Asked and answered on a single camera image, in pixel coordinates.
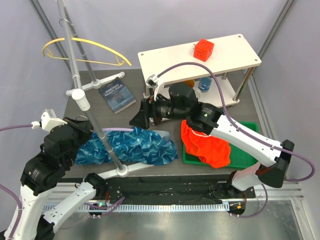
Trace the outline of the purple clothes hanger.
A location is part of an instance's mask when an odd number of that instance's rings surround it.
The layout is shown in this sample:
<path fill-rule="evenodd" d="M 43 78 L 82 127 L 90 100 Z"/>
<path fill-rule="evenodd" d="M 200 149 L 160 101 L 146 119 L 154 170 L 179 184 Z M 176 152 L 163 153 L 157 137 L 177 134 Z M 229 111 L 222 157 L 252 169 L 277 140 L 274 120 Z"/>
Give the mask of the purple clothes hanger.
<path fill-rule="evenodd" d="M 123 127 L 108 127 L 108 128 L 102 128 L 104 132 L 113 132 L 113 131 L 119 131 L 119 132 L 132 132 L 133 128 L 123 128 Z"/>

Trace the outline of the blue patterned shorts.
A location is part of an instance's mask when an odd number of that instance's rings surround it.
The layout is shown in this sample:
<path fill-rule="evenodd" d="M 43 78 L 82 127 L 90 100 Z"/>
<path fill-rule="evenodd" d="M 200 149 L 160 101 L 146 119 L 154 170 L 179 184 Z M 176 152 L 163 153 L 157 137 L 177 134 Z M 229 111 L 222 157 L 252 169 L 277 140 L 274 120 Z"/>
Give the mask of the blue patterned shorts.
<path fill-rule="evenodd" d="M 133 129 L 131 132 L 104 131 L 107 141 L 120 161 L 162 166 L 178 159 L 177 147 L 170 139 L 169 132 L 139 127 L 131 129 Z M 100 165 L 113 162 L 111 155 L 95 132 L 79 148 L 75 158 L 77 165 Z"/>

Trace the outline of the yellow clothes hanger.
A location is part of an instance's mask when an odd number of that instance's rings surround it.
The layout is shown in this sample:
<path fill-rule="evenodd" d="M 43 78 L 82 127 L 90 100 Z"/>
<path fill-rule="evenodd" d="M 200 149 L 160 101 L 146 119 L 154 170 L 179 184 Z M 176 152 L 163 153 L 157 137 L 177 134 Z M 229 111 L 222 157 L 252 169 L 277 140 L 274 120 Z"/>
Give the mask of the yellow clothes hanger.
<path fill-rule="evenodd" d="M 53 52 L 49 49 L 50 45 L 52 45 L 54 43 L 62 42 L 64 40 L 65 40 L 65 38 L 61 37 L 61 38 L 56 38 L 56 39 L 53 39 L 53 40 L 47 42 L 43 46 L 43 48 L 41 50 L 42 56 L 43 57 L 48 56 L 49 58 L 56 59 L 56 60 L 69 60 L 68 57 L 57 57 L 57 56 L 54 56 Z M 115 56 L 115 59 L 116 59 L 116 63 L 104 62 L 104 61 L 94 61 L 94 60 L 85 60 L 85 59 L 76 59 L 76 61 L 78 61 L 78 62 L 90 63 L 90 64 L 91 63 L 92 64 L 100 64 L 100 65 L 110 65 L 110 66 L 117 66 L 117 67 L 121 67 L 124 64 L 128 64 L 130 67 L 132 66 L 132 63 L 124 55 L 122 55 L 118 51 L 116 51 L 116 50 L 114 50 L 114 49 L 112 49 L 112 48 L 110 48 L 108 46 L 105 46 L 103 44 L 100 44 L 100 43 L 92 41 L 92 40 L 88 40 L 88 39 L 84 39 L 84 38 L 78 38 L 78 37 L 72 37 L 71 40 L 74 41 L 74 42 L 77 42 L 77 43 L 86 43 L 86 44 L 93 45 L 93 46 L 96 46 L 98 48 L 101 48 L 103 50 L 106 50 L 106 51 L 112 53 Z"/>

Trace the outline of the orange shorts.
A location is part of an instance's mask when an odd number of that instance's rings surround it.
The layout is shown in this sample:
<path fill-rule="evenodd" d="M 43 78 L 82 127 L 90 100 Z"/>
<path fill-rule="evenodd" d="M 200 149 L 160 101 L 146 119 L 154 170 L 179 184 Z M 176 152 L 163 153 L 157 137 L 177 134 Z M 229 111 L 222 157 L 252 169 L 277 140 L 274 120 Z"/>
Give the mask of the orange shorts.
<path fill-rule="evenodd" d="M 193 130 L 186 120 L 181 122 L 180 136 L 186 153 L 198 157 L 202 163 L 213 168 L 230 164 L 231 147 L 227 141 Z"/>

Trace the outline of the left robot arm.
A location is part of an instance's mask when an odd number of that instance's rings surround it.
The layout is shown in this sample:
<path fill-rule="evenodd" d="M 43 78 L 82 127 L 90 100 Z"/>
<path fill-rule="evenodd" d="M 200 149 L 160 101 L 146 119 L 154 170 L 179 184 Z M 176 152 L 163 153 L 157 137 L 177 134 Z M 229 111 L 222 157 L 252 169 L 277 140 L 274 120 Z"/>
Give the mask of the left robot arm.
<path fill-rule="evenodd" d="M 92 134 L 93 126 L 88 120 L 65 117 L 62 123 L 50 127 L 40 153 L 25 164 L 17 208 L 10 226 L 0 233 L 2 240 L 52 240 L 81 205 L 106 195 L 106 181 L 96 173 L 89 173 L 75 192 L 52 211 L 43 213 L 57 183 L 74 165 L 79 148 Z"/>

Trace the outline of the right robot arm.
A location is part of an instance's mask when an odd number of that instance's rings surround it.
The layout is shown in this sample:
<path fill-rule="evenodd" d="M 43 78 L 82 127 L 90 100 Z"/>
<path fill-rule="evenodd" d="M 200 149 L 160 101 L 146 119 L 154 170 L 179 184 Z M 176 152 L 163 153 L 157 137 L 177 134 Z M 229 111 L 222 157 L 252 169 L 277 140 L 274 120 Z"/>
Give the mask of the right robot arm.
<path fill-rule="evenodd" d="M 253 156 L 258 162 L 233 171 L 221 188 L 229 197 L 236 198 L 257 185 L 276 189 L 283 186 L 295 146 L 293 142 L 269 139 L 228 118 L 225 110 L 198 101 L 195 90 L 183 82 L 173 84 L 168 92 L 169 98 L 159 94 L 141 100 L 140 109 L 129 124 L 148 129 L 150 119 L 155 122 L 163 118 L 186 120 L 192 130 L 225 140 Z"/>

